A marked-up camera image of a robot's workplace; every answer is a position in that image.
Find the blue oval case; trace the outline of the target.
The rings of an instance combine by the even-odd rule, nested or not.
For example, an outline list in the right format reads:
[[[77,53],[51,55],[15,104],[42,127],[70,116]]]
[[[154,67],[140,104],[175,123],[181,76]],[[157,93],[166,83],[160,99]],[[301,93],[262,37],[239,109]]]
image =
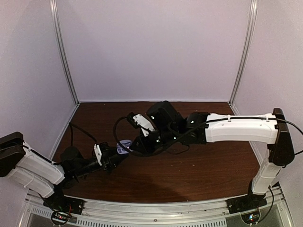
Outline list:
[[[133,152],[133,150],[130,149],[130,146],[132,144],[131,140],[120,140],[117,144],[116,144],[116,151],[119,155],[125,155],[128,154],[130,152]]]

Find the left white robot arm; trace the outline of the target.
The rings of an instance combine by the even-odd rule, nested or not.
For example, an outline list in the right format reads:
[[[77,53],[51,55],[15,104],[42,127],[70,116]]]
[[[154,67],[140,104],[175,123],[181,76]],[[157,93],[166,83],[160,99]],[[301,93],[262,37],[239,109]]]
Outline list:
[[[106,142],[95,144],[93,153],[92,158],[86,159],[75,146],[70,146],[56,163],[33,150],[17,131],[0,139],[0,175],[49,198],[52,205],[63,210],[68,206],[63,189],[73,187],[79,178],[93,172],[112,171],[128,157]]]

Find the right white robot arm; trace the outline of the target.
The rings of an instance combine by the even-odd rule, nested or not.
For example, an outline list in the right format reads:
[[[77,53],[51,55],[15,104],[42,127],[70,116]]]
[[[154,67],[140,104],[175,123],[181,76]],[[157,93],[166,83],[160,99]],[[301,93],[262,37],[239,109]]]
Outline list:
[[[220,141],[253,141],[267,145],[268,154],[257,175],[252,179],[248,195],[243,197],[246,208],[254,208],[282,167],[294,158],[291,135],[281,109],[263,115],[220,115],[192,113],[184,118],[169,101],[155,103],[147,117],[132,116],[141,134],[130,149],[143,155],[166,150],[176,142],[184,146]]]

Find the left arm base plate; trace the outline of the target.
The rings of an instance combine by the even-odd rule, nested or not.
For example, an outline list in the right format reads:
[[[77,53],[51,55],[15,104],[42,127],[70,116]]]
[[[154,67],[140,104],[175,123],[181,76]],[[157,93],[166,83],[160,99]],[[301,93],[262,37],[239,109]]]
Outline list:
[[[63,211],[68,214],[81,215],[84,206],[84,200],[64,195],[53,194],[48,198],[43,198],[43,201],[43,205],[49,207],[51,210]]]

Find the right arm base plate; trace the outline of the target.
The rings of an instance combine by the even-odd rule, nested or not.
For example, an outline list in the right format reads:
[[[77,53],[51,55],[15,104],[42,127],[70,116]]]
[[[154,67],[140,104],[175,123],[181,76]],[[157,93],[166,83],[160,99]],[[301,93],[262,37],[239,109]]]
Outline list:
[[[247,196],[228,199],[226,201],[230,214],[253,210],[267,205],[266,199],[249,198]]]

